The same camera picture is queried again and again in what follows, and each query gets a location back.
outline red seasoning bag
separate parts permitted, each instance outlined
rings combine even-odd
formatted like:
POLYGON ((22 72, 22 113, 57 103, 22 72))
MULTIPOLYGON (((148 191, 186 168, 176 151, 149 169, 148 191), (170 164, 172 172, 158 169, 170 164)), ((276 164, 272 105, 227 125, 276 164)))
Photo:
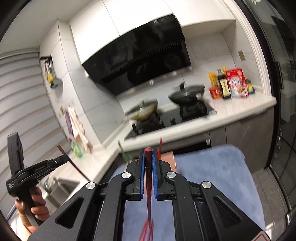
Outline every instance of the red seasoning bag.
POLYGON ((247 81, 241 68, 227 70, 226 78, 232 98, 249 96, 247 81))

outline wok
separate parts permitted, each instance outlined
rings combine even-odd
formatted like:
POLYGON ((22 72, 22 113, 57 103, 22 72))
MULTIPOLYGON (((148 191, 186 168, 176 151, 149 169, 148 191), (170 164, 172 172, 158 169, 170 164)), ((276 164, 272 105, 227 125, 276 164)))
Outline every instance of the wok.
POLYGON ((126 119, 132 119, 137 121, 144 121, 157 110, 157 100, 151 100, 148 102, 140 102, 128 112, 125 113, 126 119))
POLYGON ((169 99, 178 105, 192 105, 202 99, 205 92, 204 85, 191 85, 186 87, 185 83, 182 83, 180 90, 170 94, 169 99))

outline hand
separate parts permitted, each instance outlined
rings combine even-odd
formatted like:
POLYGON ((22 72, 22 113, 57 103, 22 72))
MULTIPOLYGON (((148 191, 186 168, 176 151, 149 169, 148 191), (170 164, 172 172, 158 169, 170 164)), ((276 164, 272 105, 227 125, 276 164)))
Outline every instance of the hand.
MULTIPOLYGON (((35 214, 36 218, 45 221, 47 220, 50 215, 48 208, 45 206, 46 201, 42 197, 41 190, 36 187, 36 194, 33 194, 32 196, 33 201, 40 204, 38 207, 31 208, 31 212, 35 214)), ((18 213, 20 215, 20 218, 22 220, 22 223, 24 226, 29 230, 30 233, 33 233, 38 227, 34 227, 31 225, 30 221, 28 220, 26 214, 25 214, 25 203, 19 199, 15 201, 15 206, 18 210, 18 213)))

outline white countertop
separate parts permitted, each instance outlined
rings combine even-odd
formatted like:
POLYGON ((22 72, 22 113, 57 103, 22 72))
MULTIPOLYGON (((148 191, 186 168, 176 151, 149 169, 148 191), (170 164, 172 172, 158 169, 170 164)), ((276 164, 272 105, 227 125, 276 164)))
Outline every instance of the white countertop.
MULTIPOLYGON (((244 99, 228 100, 213 100, 206 93, 204 99, 217 111, 217 114, 186 121, 127 140, 124 140, 124 138, 131 131, 132 127, 131 123, 125 123, 121 132, 114 137, 107 147, 102 147, 102 149, 92 154, 86 153, 82 158, 75 157, 73 153, 69 156, 90 180, 98 183, 120 152, 118 140, 121 142, 125 151, 137 150, 143 147, 157 145, 160 138, 163 139, 163 143, 166 143, 215 129, 259 113, 276 104, 276 98, 265 96, 261 93, 250 95, 244 99)), ((161 109, 169 110, 175 107, 172 104, 161 109)), ((52 174, 57 178, 79 181, 80 183, 73 191, 73 194, 87 183, 87 180, 70 163, 57 168, 52 174)))

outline ceiling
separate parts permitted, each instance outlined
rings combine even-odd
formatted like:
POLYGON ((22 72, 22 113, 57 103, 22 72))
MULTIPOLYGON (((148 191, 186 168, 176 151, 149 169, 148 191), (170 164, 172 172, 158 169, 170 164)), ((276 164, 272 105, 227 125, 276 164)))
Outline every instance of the ceiling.
POLYGON ((70 20, 91 0, 32 0, 18 14, 0 42, 0 54, 38 47, 59 18, 70 20))

